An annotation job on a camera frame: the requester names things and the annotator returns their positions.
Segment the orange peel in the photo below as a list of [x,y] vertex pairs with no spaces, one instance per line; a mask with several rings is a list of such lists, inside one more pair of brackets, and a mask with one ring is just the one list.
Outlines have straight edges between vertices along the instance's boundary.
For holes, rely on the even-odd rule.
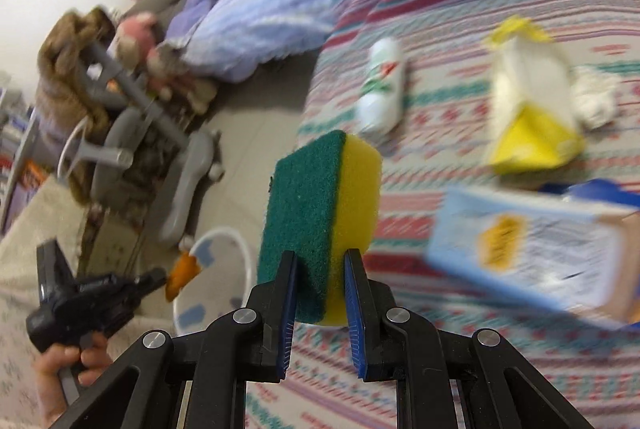
[[174,301],[180,291],[200,272],[201,266],[198,263],[198,258],[190,253],[182,253],[167,275],[167,281],[165,283],[166,301]]

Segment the yellow green sponge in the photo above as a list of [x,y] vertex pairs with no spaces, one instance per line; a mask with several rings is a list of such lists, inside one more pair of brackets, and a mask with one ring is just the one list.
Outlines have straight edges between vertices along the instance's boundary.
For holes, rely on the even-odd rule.
[[296,321],[347,324],[344,255],[365,253],[378,225],[382,156],[333,130],[277,162],[270,182],[257,281],[276,276],[282,253],[298,258]]

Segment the light blue milk carton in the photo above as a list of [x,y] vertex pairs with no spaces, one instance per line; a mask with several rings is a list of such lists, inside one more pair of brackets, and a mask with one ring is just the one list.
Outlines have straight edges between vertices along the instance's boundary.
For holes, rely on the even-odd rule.
[[426,262],[496,295],[612,329],[639,324],[639,210],[489,188],[442,194]]

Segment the dark blue snack box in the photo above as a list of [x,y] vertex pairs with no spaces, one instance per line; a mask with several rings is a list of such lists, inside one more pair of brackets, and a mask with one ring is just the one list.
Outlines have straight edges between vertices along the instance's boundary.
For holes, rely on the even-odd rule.
[[572,200],[605,202],[640,208],[638,193],[625,191],[619,184],[605,179],[593,179],[573,184],[565,190],[563,196]]

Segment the white patterned trash bin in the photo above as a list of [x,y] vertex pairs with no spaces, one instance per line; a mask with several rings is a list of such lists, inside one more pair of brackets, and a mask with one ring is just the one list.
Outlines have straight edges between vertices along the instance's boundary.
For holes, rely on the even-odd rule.
[[232,227],[215,227],[190,251],[200,268],[172,301],[179,336],[204,329],[219,316],[246,305],[256,283],[254,250]]

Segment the grey wheeled chair base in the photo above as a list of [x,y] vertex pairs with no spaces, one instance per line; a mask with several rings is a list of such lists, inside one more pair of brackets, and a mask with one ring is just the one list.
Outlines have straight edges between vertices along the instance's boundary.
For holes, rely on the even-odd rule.
[[82,163],[91,166],[94,204],[141,223],[145,236],[158,245],[188,245],[196,188],[224,175],[220,132],[188,134],[145,94],[143,79],[129,75],[97,41],[81,51],[76,74],[115,119],[101,141],[90,139],[88,117],[79,120],[64,144],[56,176],[68,182]]

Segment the white bottle far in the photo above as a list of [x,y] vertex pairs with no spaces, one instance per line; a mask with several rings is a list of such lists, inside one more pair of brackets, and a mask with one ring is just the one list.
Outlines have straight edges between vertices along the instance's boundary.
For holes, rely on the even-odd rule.
[[384,37],[369,50],[367,73],[355,105],[358,134],[384,139],[404,109],[406,59],[396,38]]

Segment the pink plush toy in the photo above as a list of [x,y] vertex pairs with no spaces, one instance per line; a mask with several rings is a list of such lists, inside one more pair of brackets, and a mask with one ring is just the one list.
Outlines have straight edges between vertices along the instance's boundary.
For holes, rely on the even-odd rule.
[[141,12],[122,19],[114,38],[116,59],[127,71],[142,74],[145,87],[164,102],[186,101],[192,112],[204,115],[215,99],[217,86],[190,73],[177,54],[156,39],[157,17]]

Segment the patterned red green bed cover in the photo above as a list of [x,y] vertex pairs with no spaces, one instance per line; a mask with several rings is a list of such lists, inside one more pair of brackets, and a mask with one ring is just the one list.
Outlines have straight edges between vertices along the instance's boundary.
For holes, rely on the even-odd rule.
[[598,428],[639,423],[639,335],[492,296],[422,263],[450,186],[639,187],[639,0],[333,0],[299,129],[356,127],[369,49],[408,58],[369,259],[399,300],[463,335],[498,329]]

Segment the yellow crumpled paper bag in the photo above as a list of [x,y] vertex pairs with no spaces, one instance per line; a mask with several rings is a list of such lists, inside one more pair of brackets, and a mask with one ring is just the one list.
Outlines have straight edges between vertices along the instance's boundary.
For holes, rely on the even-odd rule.
[[498,175],[552,170],[584,149],[572,105],[572,66],[542,27],[512,15],[488,37],[491,50],[485,162]]

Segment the white crumpled tissue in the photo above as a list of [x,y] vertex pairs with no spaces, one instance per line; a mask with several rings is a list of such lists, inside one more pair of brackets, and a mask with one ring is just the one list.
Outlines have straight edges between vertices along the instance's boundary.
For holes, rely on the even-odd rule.
[[604,127],[617,115],[617,94],[622,78],[592,66],[575,66],[570,86],[578,122],[587,130]]

